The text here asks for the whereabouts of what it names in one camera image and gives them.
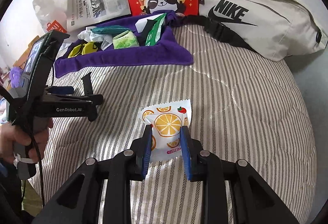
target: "metal screw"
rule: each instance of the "metal screw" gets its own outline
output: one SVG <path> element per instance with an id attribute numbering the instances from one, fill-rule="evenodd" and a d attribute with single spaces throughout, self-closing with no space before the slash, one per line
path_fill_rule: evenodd
<path id="1" fill-rule="evenodd" d="M 199 153 L 201 156 L 204 156 L 204 157 L 207 157 L 210 155 L 210 152 L 207 150 L 201 150 Z"/>
<path id="2" fill-rule="evenodd" d="M 90 165 L 93 165 L 94 163 L 96 162 L 96 160 L 92 157 L 88 158 L 85 163 L 86 165 L 90 166 Z"/>
<path id="3" fill-rule="evenodd" d="M 245 167 L 245 166 L 247 166 L 247 164 L 248 164 L 247 161 L 244 159 L 238 160 L 238 165 L 240 165 L 241 167 Z"/>
<path id="4" fill-rule="evenodd" d="M 127 149 L 127 150 L 124 151 L 124 155 L 125 156 L 131 156 L 131 155 L 133 155 L 133 151 L 131 149 Z"/>

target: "display screen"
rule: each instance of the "display screen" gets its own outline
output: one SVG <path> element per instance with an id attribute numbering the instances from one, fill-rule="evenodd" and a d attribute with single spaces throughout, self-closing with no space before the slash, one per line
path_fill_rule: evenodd
<path id="1" fill-rule="evenodd" d="M 24 73 L 30 75 L 34 67 L 35 60 L 39 54 L 40 48 L 42 46 L 44 39 L 34 43 L 30 55 L 28 56 L 27 62 L 25 64 Z"/>

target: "plastic buckle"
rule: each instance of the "plastic buckle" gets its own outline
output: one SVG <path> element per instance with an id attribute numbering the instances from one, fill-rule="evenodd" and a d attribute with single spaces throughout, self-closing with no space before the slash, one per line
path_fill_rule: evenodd
<path id="1" fill-rule="evenodd" d="M 316 41 L 317 43 L 320 43 L 320 42 L 321 42 L 321 38 L 322 38 L 321 30 L 318 30 L 318 31 L 317 31 L 317 36 L 316 36 L 316 38 L 315 38 L 315 41 Z"/>
<path id="2" fill-rule="evenodd" d="M 212 20 L 209 18 L 209 21 L 204 26 L 204 30 L 210 34 L 214 39 L 220 41 L 223 31 L 227 26 L 221 22 Z"/>

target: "bed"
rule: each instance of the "bed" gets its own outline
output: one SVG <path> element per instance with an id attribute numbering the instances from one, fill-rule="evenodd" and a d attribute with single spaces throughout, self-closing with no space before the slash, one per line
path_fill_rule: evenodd
<path id="1" fill-rule="evenodd" d="M 219 43 L 197 25 L 175 28 L 174 34 L 194 55 L 193 65 L 87 67 L 54 80 L 82 95 L 80 79 L 92 71 L 94 92 L 103 94 L 104 103 L 94 122 L 54 119 L 43 159 L 46 201 L 88 157 L 104 160 L 128 149 L 144 129 L 139 110 L 191 99 L 191 136 L 221 159 L 250 162 L 305 223 L 316 152 L 306 106 L 286 63 Z M 38 172 L 31 184 L 39 191 Z M 226 192 L 233 223 L 228 187 Z M 186 180 L 181 157 L 153 163 L 145 181 L 131 183 L 132 223 L 199 223 L 201 196 L 201 183 Z"/>

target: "nike waist bag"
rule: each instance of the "nike waist bag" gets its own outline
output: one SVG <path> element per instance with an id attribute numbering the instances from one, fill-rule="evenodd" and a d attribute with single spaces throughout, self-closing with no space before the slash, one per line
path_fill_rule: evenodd
<path id="1" fill-rule="evenodd" d="M 263 57 L 310 54 L 327 35 L 302 0 L 199 0 L 199 14 L 222 22 Z"/>

